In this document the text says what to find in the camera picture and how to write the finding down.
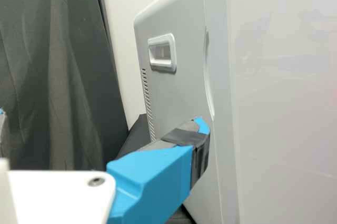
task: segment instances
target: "ventilation slot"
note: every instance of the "ventilation slot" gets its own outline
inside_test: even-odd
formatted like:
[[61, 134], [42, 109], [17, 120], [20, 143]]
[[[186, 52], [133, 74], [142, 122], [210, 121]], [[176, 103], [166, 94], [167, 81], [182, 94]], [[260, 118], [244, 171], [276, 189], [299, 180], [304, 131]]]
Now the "ventilation slot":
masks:
[[146, 106], [148, 129], [150, 132], [151, 141], [155, 141], [156, 134], [155, 134], [154, 124], [153, 124], [153, 115], [152, 115], [152, 110], [151, 110], [151, 95], [148, 89], [146, 69], [142, 69], [141, 72], [142, 72], [142, 83], [143, 83], [143, 90], [144, 90], [144, 100], [145, 100], [145, 106]]

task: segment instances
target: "white metal plate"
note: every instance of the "white metal plate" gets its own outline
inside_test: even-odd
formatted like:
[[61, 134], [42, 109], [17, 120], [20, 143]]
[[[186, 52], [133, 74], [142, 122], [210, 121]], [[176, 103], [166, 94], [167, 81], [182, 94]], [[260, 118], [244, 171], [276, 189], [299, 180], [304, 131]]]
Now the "white metal plate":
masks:
[[[115, 180], [106, 172], [10, 171], [8, 176], [19, 224], [106, 223], [115, 196]], [[91, 187], [93, 178], [105, 181]]]

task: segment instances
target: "gray fabric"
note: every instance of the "gray fabric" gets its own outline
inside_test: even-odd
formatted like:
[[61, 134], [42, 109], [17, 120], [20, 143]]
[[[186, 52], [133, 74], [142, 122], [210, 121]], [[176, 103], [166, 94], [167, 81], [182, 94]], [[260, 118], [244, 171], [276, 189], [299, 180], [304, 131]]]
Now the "gray fabric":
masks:
[[7, 148], [6, 141], [3, 139], [8, 138], [8, 118], [6, 116], [6, 113], [0, 114], [0, 157], [4, 157], [7, 155], [7, 152], [5, 151]]
[[14, 169], [100, 169], [127, 125], [97, 0], [0, 0], [0, 106]]

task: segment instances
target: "side panel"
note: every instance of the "side panel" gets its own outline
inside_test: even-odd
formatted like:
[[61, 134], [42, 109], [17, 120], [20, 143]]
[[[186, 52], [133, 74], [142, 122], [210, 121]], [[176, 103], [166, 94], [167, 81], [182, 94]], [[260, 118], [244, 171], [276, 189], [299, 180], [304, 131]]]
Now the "side panel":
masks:
[[241, 223], [336, 223], [337, 4], [229, 6]]
[[[175, 40], [176, 71], [152, 70], [148, 39], [170, 33]], [[212, 125], [203, 75], [203, 0], [155, 1], [137, 16], [135, 35], [152, 137], [161, 138], [197, 115]], [[214, 142], [211, 133], [209, 166], [185, 202], [197, 223], [222, 223]]]

